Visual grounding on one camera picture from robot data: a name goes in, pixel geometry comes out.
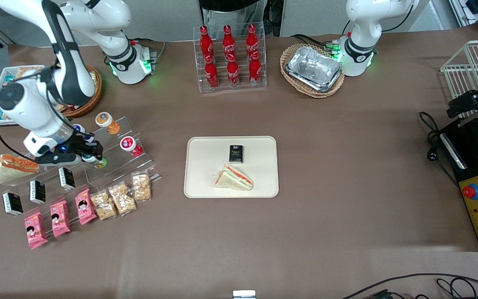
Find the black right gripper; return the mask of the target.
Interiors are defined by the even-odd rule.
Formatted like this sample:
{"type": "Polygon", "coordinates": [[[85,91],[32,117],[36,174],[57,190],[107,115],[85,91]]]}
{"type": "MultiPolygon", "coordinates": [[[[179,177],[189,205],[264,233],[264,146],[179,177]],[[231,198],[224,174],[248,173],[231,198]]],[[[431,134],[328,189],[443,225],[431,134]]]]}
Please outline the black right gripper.
{"type": "Polygon", "coordinates": [[[82,161],[89,164],[95,164],[95,157],[102,156],[103,151],[99,141],[88,142],[79,134],[72,134],[63,142],[63,154],[80,155],[82,161]]]}

